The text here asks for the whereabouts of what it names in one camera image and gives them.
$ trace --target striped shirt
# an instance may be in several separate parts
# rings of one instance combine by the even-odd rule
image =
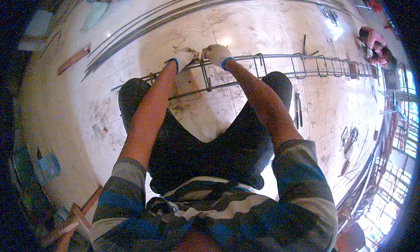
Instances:
[[[92,245],[97,251],[171,251],[196,227],[223,251],[330,251],[338,218],[315,143],[289,140],[275,155],[278,202],[243,184],[195,177],[147,205],[145,169],[119,158],[99,197]]]

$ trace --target black pants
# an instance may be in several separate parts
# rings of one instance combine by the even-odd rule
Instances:
[[[292,84],[280,72],[263,78],[290,109]],[[124,127],[129,132],[137,106],[150,88],[138,78],[127,81],[119,92]],[[256,189],[264,186],[260,173],[274,154],[267,129],[247,102],[231,126],[216,139],[203,143],[190,134],[166,109],[149,160],[150,187],[158,194],[175,189],[191,178],[212,176],[234,180]]]

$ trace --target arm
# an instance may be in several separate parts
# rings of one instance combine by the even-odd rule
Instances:
[[[168,62],[140,102],[120,157],[134,159],[147,169],[157,133],[165,119],[168,98],[173,91],[176,62]]]
[[[274,149],[284,141],[303,139],[294,128],[293,120],[286,106],[267,84],[253,76],[233,59],[226,60],[224,67],[236,78],[244,90],[260,122],[271,135]]]

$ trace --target worker's left hand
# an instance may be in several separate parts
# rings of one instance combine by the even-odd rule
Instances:
[[[172,59],[170,59],[176,61],[176,74],[182,71],[186,65],[192,62],[192,60],[195,60],[195,58],[197,58],[199,54],[199,52],[196,52],[191,48],[178,49],[175,52],[175,56]]]

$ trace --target person's right arm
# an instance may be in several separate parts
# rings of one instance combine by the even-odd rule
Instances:
[[[276,92],[234,59],[229,58],[231,54],[225,46],[210,45],[203,50],[203,55],[210,62],[227,70],[236,78],[258,119],[267,128],[274,149],[284,141],[303,139],[294,128],[289,111]]]

